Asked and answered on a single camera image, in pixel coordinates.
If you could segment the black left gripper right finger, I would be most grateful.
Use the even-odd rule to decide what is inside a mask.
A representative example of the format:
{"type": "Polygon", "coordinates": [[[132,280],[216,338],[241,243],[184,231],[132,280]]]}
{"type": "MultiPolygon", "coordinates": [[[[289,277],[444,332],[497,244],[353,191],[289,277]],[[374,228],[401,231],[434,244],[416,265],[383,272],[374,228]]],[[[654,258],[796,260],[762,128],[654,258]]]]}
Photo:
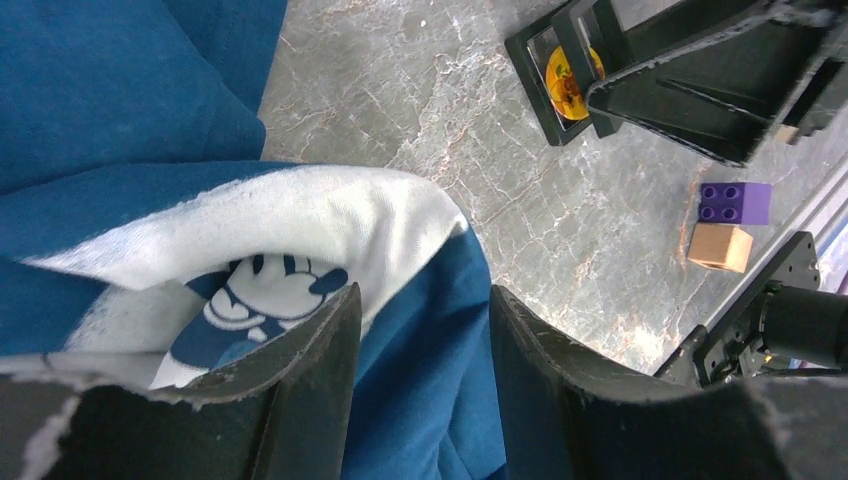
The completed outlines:
{"type": "Polygon", "coordinates": [[[843,479],[847,379],[761,375],[704,389],[621,365],[493,286],[510,479],[843,479]]]}

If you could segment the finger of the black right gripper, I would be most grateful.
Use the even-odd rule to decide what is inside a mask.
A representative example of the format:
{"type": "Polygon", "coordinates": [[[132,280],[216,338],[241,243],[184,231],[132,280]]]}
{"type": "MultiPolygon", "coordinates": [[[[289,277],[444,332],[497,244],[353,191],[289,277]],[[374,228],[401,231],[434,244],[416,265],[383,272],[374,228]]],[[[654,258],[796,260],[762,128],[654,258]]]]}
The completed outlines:
{"type": "Polygon", "coordinates": [[[635,62],[592,85],[592,111],[712,160],[795,144],[847,103],[843,1],[681,1],[628,33],[635,62]]]}

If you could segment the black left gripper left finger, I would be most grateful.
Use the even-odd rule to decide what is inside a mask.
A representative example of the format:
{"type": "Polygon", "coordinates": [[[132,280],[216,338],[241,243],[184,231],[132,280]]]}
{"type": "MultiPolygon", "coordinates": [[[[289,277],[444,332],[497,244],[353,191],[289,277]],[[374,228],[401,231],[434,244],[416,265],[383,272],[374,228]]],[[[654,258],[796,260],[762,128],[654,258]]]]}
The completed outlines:
{"type": "Polygon", "coordinates": [[[337,479],[361,295],[182,388],[52,367],[1,377],[5,479],[337,479]]]}

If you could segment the blue Mickey Mouse t-shirt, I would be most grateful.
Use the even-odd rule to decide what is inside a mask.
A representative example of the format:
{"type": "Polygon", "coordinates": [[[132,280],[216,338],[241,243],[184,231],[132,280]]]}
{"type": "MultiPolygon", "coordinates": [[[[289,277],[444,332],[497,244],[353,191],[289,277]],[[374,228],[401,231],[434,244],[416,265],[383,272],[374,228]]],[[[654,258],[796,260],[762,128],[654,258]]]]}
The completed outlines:
{"type": "Polygon", "coordinates": [[[361,295],[337,479],[502,479],[491,277],[455,201],[265,161],[282,1],[1,5],[1,377],[182,388],[361,295]]]}

